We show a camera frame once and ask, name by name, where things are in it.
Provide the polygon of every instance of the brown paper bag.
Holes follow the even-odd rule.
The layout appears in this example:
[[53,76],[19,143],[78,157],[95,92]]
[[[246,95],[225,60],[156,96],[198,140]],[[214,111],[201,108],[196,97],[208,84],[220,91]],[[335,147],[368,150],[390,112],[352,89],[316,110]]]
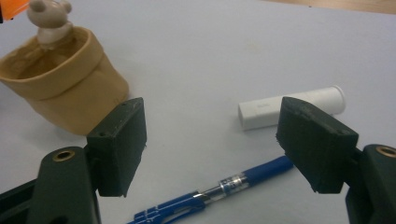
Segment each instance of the brown paper bag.
[[88,134],[128,97],[128,83],[113,68],[87,29],[54,50],[35,37],[0,60],[0,80],[45,119],[75,134]]

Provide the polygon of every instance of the white plastic tube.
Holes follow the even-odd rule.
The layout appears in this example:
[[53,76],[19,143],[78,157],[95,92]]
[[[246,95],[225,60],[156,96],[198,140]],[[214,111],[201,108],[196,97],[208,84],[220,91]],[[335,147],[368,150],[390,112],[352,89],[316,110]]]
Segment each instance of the white plastic tube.
[[[339,114],[346,107],[344,93],[338,86],[284,96],[307,101],[328,114]],[[284,96],[240,103],[238,114],[242,128],[249,130],[276,125],[279,120],[280,106]]]

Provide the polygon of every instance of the blue pen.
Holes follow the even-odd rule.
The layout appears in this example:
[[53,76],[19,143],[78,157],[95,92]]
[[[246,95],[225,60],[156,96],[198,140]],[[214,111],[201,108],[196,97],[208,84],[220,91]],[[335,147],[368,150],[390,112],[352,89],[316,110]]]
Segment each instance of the blue pen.
[[242,174],[233,175],[219,182],[212,189],[194,191],[167,203],[162,203],[146,211],[134,215],[134,221],[128,224],[169,224],[193,213],[202,211],[205,207],[219,199],[234,194],[271,178],[280,175],[293,167],[291,161],[282,156],[273,161],[253,167]]

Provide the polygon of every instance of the white table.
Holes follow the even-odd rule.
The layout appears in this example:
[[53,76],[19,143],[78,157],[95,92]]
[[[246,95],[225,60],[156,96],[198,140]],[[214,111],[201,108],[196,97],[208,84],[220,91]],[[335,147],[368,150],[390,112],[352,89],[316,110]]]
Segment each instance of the white table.
[[[145,100],[147,148],[127,198],[100,198],[103,223],[205,189],[283,154],[276,127],[243,132],[240,102],[340,86],[336,116],[358,147],[396,146],[396,16],[265,1],[70,1]],[[0,57],[35,34],[26,16],[0,25]],[[0,192],[36,178],[41,159],[86,145],[0,85]],[[348,223],[347,186],[320,195],[297,169],[179,223]]]

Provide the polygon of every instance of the white surface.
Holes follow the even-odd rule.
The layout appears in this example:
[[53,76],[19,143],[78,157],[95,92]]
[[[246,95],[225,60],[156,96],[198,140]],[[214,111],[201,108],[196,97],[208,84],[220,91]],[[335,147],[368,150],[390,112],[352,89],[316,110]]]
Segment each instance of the white surface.
[[[339,85],[336,116],[358,147],[396,146],[396,16],[265,1],[70,1],[133,97],[145,100],[148,142],[127,198],[101,198],[103,223],[283,154],[276,127],[243,132],[239,102]],[[26,16],[0,25],[0,56],[35,34]],[[0,192],[36,177],[41,159],[85,146],[0,85]],[[319,195],[294,169],[179,223],[348,223],[344,187]]]
[[[307,101],[324,112],[334,115],[346,108],[345,96],[341,88],[332,86],[314,91],[303,91],[286,96]],[[238,117],[242,128],[246,130],[277,125],[283,96],[239,103]]]

